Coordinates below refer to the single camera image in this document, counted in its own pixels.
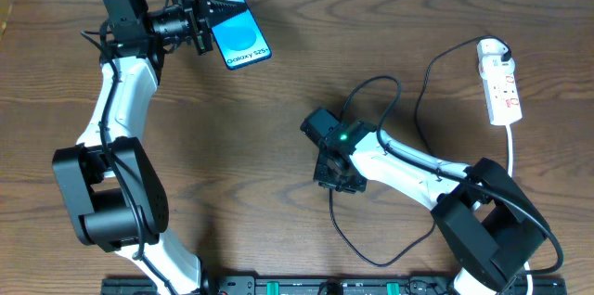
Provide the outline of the blue Galaxy smartphone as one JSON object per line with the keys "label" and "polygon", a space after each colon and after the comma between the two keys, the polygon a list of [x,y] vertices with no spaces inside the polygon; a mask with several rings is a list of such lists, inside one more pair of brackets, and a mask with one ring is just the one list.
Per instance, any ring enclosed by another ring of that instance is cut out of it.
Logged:
{"label": "blue Galaxy smartphone", "polygon": [[268,45],[251,10],[213,27],[213,37],[229,70],[267,60],[272,57]]}

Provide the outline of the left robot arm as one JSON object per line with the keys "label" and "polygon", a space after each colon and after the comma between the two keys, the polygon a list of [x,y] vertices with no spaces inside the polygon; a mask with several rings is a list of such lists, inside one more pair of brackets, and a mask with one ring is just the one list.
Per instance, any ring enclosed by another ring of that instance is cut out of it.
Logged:
{"label": "left robot arm", "polygon": [[160,294],[214,294],[216,284],[168,226],[164,187],[142,147],[149,103],[165,57],[180,45],[200,54],[214,28],[247,11],[243,0],[103,0],[108,16],[85,38],[100,53],[103,75],[92,118],[52,169],[74,232],[134,263]]}

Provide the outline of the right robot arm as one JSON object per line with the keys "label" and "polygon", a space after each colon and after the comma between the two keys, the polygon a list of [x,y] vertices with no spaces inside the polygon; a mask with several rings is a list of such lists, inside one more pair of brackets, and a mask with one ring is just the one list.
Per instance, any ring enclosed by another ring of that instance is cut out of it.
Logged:
{"label": "right robot arm", "polygon": [[300,129],[318,148],[313,179],[320,186],[354,194],[377,181],[430,211],[462,267],[458,293],[506,290],[551,236],[542,214],[493,160],[440,160],[370,122],[339,122],[326,109],[314,110]]}

